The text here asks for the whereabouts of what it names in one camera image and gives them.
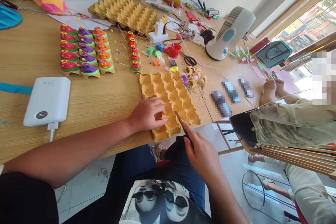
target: person's hand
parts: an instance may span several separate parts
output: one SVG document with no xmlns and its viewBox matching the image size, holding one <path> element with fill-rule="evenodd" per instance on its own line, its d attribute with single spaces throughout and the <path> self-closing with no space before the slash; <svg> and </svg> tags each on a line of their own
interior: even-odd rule
<svg viewBox="0 0 336 224">
<path fill-rule="evenodd" d="M 280 79 L 274 79 L 275 84 L 276 84 L 276 92 L 278 93 L 279 91 L 283 91 L 284 86 L 285 86 L 285 82 L 283 80 Z"/>
<path fill-rule="evenodd" d="M 215 147 L 206 140 L 200 133 L 195 132 L 189 124 L 183 121 L 183 126 L 192 141 L 184 137 L 185 149 L 189 162 L 195 171 L 202 177 L 206 184 L 216 177 L 223 175 L 221 164 L 219 163 L 218 152 Z"/>
<path fill-rule="evenodd" d="M 145 98 L 133 110 L 127 119 L 131 133 L 152 130 L 163 126 L 168 119 L 155 120 L 155 114 L 165 114 L 166 103 L 157 97 Z"/>
<path fill-rule="evenodd" d="M 264 89 L 266 90 L 276 90 L 277 85 L 275 84 L 274 79 L 266 79 L 266 82 L 264 83 Z"/>
</svg>

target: paper egg tray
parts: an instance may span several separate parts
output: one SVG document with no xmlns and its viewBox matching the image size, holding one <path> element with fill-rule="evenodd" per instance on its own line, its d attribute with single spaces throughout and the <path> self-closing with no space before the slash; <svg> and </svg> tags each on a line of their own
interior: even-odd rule
<svg viewBox="0 0 336 224">
<path fill-rule="evenodd" d="M 158 97 L 166 102 L 164 106 L 165 114 L 160 115 L 156 119 L 168 118 L 168 121 L 161 128 L 153 130 L 155 142 L 182 132 L 182 126 L 174 110 L 189 125 L 201 124 L 201 119 L 196 113 L 196 108 L 191 102 L 191 98 L 178 71 L 165 74 L 162 72 L 142 74 L 139 75 L 139 81 L 144 98 Z"/>
<path fill-rule="evenodd" d="M 99 0 L 88 8 L 90 14 L 97 14 L 100 19 L 108 19 L 113 25 L 129 27 L 146 36 L 155 30 L 156 11 L 133 0 Z"/>
</svg>

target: t-shirt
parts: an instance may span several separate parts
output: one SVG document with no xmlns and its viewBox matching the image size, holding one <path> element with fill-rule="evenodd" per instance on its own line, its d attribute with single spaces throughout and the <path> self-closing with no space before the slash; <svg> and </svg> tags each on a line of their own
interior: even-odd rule
<svg viewBox="0 0 336 224">
<path fill-rule="evenodd" d="M 269 103 L 250 117 L 259 144 L 299 147 L 336 141 L 336 112 L 314 109 L 311 100 Z"/>
<path fill-rule="evenodd" d="M 53 188 L 22 173 L 0 176 L 0 223 L 55 223 Z M 173 181 L 136 180 L 105 195 L 65 222 L 69 223 L 212 223 L 184 186 Z"/>
</svg>

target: phone charger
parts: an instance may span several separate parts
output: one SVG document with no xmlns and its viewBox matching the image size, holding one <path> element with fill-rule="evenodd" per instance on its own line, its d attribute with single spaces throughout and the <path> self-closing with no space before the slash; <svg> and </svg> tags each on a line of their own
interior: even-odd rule
<svg viewBox="0 0 336 224">
<path fill-rule="evenodd" d="M 63 122 L 67 118 L 71 81 L 67 77 L 41 77 L 34 83 L 23 125 L 32 127 Z"/>
</svg>

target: portable fan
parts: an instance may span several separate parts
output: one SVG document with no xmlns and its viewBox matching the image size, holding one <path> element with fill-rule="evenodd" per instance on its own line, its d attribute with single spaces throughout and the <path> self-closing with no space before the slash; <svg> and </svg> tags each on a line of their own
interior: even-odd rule
<svg viewBox="0 0 336 224">
<path fill-rule="evenodd" d="M 205 47 L 207 55 L 215 61 L 224 59 L 226 56 L 223 53 L 225 48 L 229 47 L 229 45 L 234 47 L 245 35 L 255 19 L 255 15 L 249 10 L 239 6 L 234 8 L 222 25 L 217 37 L 207 43 Z"/>
</svg>

